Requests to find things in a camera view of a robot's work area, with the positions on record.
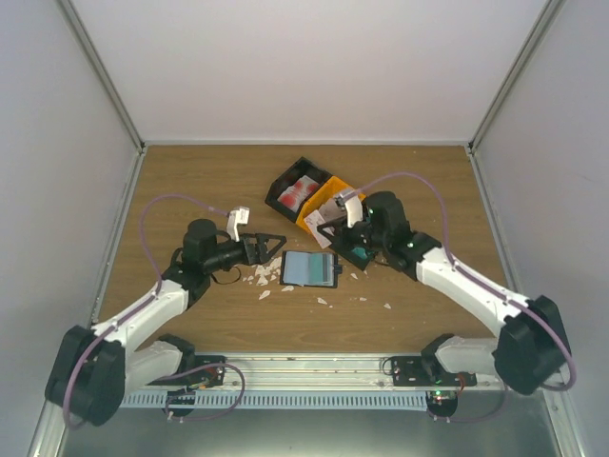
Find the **black leather card holder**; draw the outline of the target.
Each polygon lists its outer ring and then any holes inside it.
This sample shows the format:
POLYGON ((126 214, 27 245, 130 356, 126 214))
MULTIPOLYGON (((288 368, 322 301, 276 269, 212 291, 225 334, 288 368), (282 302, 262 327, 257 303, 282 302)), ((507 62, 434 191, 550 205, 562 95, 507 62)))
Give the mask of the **black leather card holder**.
POLYGON ((282 255, 280 283, 284 286, 337 288, 343 267, 336 253, 286 250, 282 255))

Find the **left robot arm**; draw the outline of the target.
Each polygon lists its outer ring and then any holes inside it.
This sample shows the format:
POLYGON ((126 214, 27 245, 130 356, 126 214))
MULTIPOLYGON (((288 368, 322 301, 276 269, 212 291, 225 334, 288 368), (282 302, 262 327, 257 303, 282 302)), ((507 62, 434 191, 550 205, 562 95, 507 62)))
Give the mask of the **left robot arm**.
POLYGON ((194 346, 166 334, 142 344, 166 322, 192 308, 216 283, 219 271, 262 266, 286 243, 283 235, 230 235, 208 219, 187 227, 155 285, 119 314, 90 328, 74 326, 63 337, 45 398, 72 417, 101 426, 130 393, 150 384, 188 386, 222 380, 223 358, 198 368, 194 346))

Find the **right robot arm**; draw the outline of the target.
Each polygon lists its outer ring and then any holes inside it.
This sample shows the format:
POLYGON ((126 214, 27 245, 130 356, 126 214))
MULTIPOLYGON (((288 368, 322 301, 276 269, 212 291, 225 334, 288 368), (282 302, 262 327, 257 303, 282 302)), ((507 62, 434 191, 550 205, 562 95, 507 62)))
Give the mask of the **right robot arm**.
POLYGON ((459 261, 446 241, 412 229, 391 191, 360 199, 343 190, 333 199, 341 214, 318 226, 334 246, 381 254, 394 270, 428 286, 478 319, 491 337, 445 334, 422 351, 422 377, 441 386, 455 373, 495 376, 517 393, 561 391, 576 381, 575 364, 558 306, 503 288, 459 261))

